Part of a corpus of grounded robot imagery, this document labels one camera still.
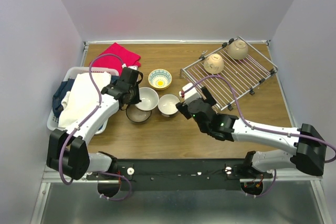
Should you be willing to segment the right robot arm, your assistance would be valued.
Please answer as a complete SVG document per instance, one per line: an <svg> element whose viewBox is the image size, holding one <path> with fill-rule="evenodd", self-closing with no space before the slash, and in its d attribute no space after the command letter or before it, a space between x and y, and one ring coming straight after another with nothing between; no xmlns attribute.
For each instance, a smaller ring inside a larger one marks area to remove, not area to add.
<svg viewBox="0 0 336 224"><path fill-rule="evenodd" d="M216 101L208 89L202 87L198 92L191 83L182 88L180 97L183 102L177 103L176 108L186 119L193 119L202 133L219 141L252 142L273 147L272 151L248 152L243 163L238 165L243 176L252 178L268 170L285 168L296 168L312 176L323 175L326 145L312 140L312 137L320 137L313 126L281 128L217 113L213 110Z"/></svg>

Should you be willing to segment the teal white bowl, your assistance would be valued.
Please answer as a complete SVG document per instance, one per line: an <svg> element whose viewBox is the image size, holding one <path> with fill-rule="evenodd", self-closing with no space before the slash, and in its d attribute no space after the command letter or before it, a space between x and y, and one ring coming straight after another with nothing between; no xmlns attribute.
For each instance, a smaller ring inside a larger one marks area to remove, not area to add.
<svg viewBox="0 0 336 224"><path fill-rule="evenodd" d="M180 102L180 99L173 94L165 94L160 97L158 103L159 112L166 118L174 117L178 114L176 104Z"/></svg>

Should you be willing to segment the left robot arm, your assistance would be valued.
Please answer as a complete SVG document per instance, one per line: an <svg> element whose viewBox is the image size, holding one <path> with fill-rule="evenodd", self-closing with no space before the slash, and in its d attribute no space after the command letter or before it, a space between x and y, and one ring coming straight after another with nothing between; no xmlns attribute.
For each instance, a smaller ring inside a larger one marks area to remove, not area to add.
<svg viewBox="0 0 336 224"><path fill-rule="evenodd" d="M58 171L64 184L79 180L88 172L98 172L104 179L116 175L114 157L89 153L88 145L98 129L124 105L139 103L139 84L143 73L129 67L122 69L114 82L108 72L79 74L71 89L68 105L61 120L62 129L54 129L49 137L46 165Z"/></svg>

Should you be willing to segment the plain beige bowl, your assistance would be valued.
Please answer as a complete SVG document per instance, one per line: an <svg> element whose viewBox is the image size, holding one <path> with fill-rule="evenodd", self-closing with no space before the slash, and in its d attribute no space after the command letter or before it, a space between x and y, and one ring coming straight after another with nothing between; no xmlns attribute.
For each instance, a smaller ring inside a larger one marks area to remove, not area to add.
<svg viewBox="0 0 336 224"><path fill-rule="evenodd" d="M242 60L248 55L248 45L243 40L234 40L228 45L227 53L235 60Z"/></svg>

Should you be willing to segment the red bowl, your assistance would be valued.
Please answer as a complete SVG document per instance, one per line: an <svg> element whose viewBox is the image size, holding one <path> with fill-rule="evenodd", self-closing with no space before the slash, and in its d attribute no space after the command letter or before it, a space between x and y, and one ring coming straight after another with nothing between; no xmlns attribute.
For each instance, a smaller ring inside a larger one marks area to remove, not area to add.
<svg viewBox="0 0 336 224"><path fill-rule="evenodd" d="M158 93L148 87L142 87L139 89L140 102L135 106L142 111L152 111L159 103Z"/></svg>

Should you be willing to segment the beige bowl with drawing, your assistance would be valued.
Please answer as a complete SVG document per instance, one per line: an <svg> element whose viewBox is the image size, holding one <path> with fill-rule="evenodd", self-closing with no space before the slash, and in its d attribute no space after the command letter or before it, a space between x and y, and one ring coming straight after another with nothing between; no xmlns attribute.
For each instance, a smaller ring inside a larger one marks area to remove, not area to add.
<svg viewBox="0 0 336 224"><path fill-rule="evenodd" d="M224 70L224 61L219 54L211 54L204 60L204 69L210 74L219 74Z"/></svg>

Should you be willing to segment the cream striped bowl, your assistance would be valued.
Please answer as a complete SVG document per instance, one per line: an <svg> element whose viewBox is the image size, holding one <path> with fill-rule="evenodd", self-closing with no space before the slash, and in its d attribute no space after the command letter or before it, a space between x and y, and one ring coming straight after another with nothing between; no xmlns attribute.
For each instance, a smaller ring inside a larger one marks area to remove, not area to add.
<svg viewBox="0 0 336 224"><path fill-rule="evenodd" d="M152 72L150 72L148 76L148 82L150 83L156 83L159 81L172 83L172 75L170 72L168 72L165 69L155 69Z"/></svg>

